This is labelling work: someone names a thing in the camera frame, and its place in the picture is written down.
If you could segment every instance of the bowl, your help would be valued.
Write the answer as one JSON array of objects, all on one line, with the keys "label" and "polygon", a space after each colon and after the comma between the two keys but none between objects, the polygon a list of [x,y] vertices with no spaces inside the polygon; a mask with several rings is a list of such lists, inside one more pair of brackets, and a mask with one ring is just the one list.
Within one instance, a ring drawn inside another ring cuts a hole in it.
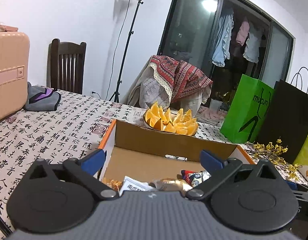
[{"label": "bowl", "polygon": [[[145,113],[143,114],[143,122],[144,122],[145,127],[146,127],[146,128],[149,128],[149,129],[152,129],[152,130],[155,130],[155,131],[160,131],[160,130],[154,129],[153,127],[151,127],[151,126],[149,126],[149,125],[147,124],[147,122],[145,121],[145,114],[146,114],[146,112],[147,112],[147,110],[146,110]],[[175,117],[176,117],[176,114],[171,113],[171,118],[172,118],[172,120],[174,120]]]}]

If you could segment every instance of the floor lamp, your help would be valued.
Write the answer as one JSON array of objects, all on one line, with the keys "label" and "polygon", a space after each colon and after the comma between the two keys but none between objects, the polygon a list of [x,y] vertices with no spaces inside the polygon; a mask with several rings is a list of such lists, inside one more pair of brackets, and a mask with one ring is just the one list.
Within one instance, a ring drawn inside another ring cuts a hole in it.
[{"label": "floor lamp", "polygon": [[138,8],[140,7],[141,4],[143,4],[142,0],[138,0],[137,7],[136,7],[136,10],[135,10],[135,14],[134,14],[134,18],[133,18],[132,25],[131,25],[131,28],[130,28],[130,32],[128,33],[128,38],[127,38],[127,42],[126,42],[126,46],[125,46],[125,51],[124,51],[124,55],[123,55],[121,69],[119,71],[119,76],[118,76],[118,80],[117,80],[116,90],[110,98],[110,101],[112,100],[112,98],[114,98],[114,102],[116,102],[116,103],[119,103],[118,89],[119,89],[119,85],[122,83],[121,77],[122,77],[122,71],[123,71],[123,67],[124,67],[124,61],[125,61],[125,57],[126,57],[126,53],[127,53],[128,44],[129,44],[130,39],[131,39],[131,35],[134,33],[133,26],[134,26],[134,22],[135,22],[135,19],[136,19],[136,14],[137,14]]}]

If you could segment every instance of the red patterned scarf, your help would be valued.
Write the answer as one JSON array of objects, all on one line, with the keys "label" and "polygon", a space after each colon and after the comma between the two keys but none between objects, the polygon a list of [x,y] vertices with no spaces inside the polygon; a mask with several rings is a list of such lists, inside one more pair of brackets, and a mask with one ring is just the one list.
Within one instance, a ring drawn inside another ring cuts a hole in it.
[{"label": "red patterned scarf", "polygon": [[156,65],[157,74],[173,92],[171,102],[212,86],[213,81],[200,69],[183,60],[179,62],[171,57],[153,55],[150,63]]}]

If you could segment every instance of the sliding door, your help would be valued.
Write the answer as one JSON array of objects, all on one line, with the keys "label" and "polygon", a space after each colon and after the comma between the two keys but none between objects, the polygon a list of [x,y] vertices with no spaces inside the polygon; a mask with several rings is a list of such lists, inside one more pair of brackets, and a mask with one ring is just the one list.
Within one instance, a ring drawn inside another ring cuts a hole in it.
[{"label": "sliding door", "polygon": [[293,47],[292,37],[275,22],[271,22],[269,42],[260,79],[274,88],[275,82],[286,80]]},{"label": "sliding door", "polygon": [[173,0],[159,55],[202,68],[223,0]]}]

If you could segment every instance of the wooden chair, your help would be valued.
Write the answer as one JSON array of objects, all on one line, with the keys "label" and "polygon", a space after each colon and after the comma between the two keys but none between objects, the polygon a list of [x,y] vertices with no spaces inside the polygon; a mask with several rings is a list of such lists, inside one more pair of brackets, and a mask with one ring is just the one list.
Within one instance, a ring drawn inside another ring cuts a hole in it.
[{"label": "wooden chair", "polygon": [[50,48],[50,86],[82,94],[86,43],[59,42]]}]

